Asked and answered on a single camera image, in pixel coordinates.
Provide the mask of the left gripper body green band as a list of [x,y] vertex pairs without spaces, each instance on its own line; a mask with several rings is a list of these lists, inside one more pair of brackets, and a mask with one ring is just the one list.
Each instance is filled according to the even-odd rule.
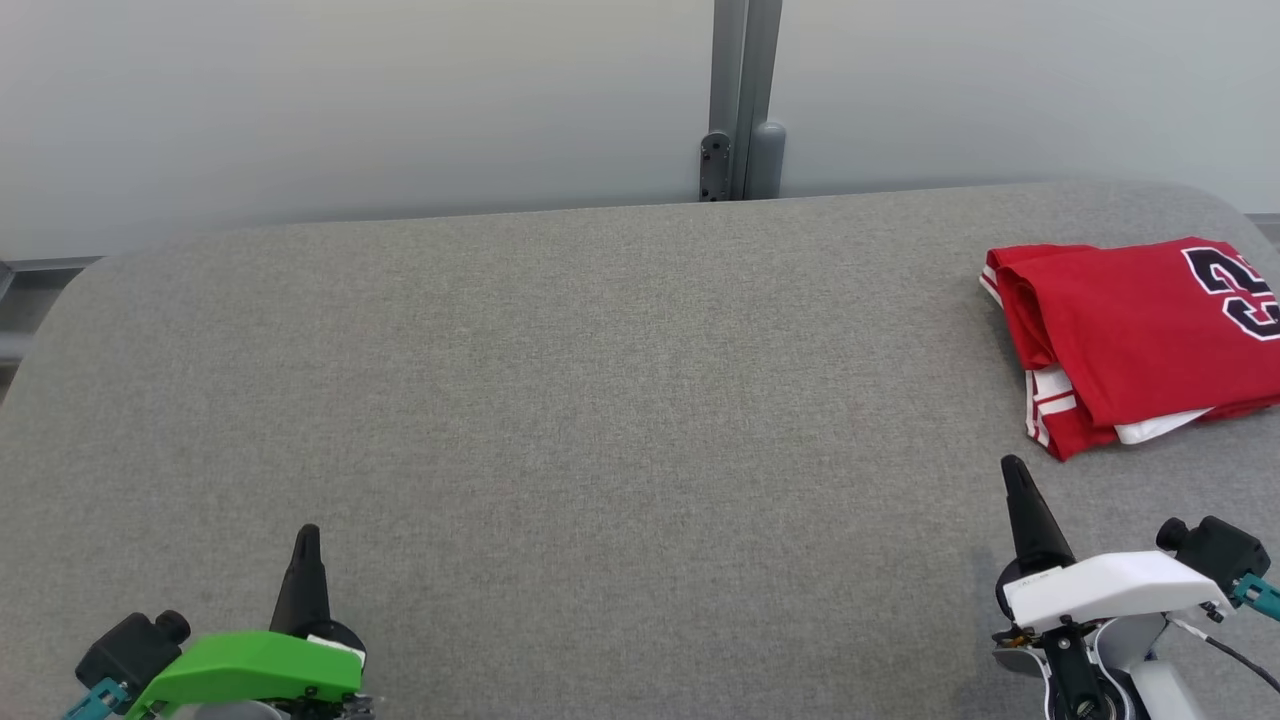
[[169,719],[180,708],[262,705],[292,719],[372,719],[365,646],[326,620],[291,634],[234,632],[197,639],[142,689],[128,719]]

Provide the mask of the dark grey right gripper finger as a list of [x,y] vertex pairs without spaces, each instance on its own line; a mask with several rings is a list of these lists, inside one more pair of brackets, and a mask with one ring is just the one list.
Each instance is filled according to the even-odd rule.
[[1053,514],[1043,498],[1041,506],[1041,551],[1037,562],[1025,562],[1027,570],[1048,570],[1052,568],[1066,568],[1076,562],[1070,544],[1066,542]]
[[1006,491],[1006,509],[1015,559],[1010,562],[1016,577],[1029,574],[1025,562],[1037,562],[1041,552],[1041,506],[1043,498],[1025,462],[1016,455],[1005,455],[1000,469]]

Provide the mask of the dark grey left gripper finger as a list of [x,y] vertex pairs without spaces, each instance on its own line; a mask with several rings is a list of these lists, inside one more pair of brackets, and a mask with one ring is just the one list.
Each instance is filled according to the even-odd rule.
[[306,524],[300,529],[300,629],[316,634],[321,626],[332,625],[332,621],[320,528]]
[[305,624],[305,573],[308,569],[308,524],[294,538],[291,560],[271,614],[270,630],[294,634]]

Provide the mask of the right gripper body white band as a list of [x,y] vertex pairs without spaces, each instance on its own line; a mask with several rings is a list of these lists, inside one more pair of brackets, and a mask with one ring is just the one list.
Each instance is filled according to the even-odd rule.
[[1101,553],[1070,566],[1000,580],[998,600],[1012,625],[1036,635],[1074,624],[1156,612],[1176,612],[1208,603],[1230,618],[1230,601],[1204,574],[1157,550]]

